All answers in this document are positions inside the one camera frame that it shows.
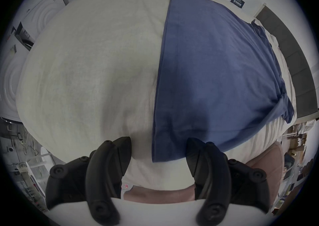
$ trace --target white bedsheet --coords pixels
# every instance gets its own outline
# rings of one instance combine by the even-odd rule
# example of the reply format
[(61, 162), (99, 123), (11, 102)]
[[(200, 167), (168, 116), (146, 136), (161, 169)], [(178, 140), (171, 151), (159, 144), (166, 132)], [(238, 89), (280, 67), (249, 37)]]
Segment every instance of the white bedsheet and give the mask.
[[(226, 0), (241, 19), (253, 17)], [(16, 104), (23, 124), (54, 156), (69, 162), (88, 156), (105, 140), (132, 139), (132, 159), (123, 178), (156, 190), (194, 183), (185, 159), (152, 163), (154, 97), (169, 0), (75, 0), (46, 26), (20, 77)], [(277, 40), (288, 96), (295, 92)], [(253, 138), (227, 151), (247, 162), (267, 149), (291, 124), (280, 117)]]

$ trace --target dark gray headboard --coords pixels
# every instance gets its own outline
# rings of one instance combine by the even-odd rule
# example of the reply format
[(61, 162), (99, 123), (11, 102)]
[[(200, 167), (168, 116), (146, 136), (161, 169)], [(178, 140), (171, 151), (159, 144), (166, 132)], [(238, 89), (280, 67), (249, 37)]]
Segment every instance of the dark gray headboard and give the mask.
[(318, 111), (315, 84), (308, 62), (296, 39), (286, 25), (268, 8), (256, 17), (270, 34), (277, 38), (284, 55), (296, 92), (297, 117)]

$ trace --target dryer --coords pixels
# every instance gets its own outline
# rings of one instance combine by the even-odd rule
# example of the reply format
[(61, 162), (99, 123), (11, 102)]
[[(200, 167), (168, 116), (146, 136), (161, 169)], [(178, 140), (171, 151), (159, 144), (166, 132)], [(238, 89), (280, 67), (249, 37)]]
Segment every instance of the dryer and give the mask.
[(28, 56), (20, 41), (11, 34), (0, 53), (0, 117), (21, 122), (16, 107), (16, 91)]
[(42, 0), (21, 21), (23, 28), (30, 35), (29, 40), (35, 42), (47, 23), (65, 7), (63, 0)]

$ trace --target blue sheet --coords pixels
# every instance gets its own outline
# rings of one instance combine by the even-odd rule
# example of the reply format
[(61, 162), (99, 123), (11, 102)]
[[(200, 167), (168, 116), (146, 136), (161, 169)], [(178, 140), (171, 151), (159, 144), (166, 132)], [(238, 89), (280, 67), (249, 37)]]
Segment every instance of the blue sheet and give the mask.
[(294, 114), (262, 27), (211, 0), (170, 0), (154, 106), (153, 162), (185, 156), (186, 141), (225, 152)]

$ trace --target black label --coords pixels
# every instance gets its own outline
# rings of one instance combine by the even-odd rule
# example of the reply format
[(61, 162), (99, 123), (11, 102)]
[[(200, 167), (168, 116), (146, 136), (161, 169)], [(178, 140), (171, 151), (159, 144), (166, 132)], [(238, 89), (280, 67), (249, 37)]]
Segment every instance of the black label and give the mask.
[(242, 6), (245, 4), (245, 1), (243, 0), (231, 0), (230, 2), (232, 2), (233, 4), (235, 4), (236, 6), (242, 8)]

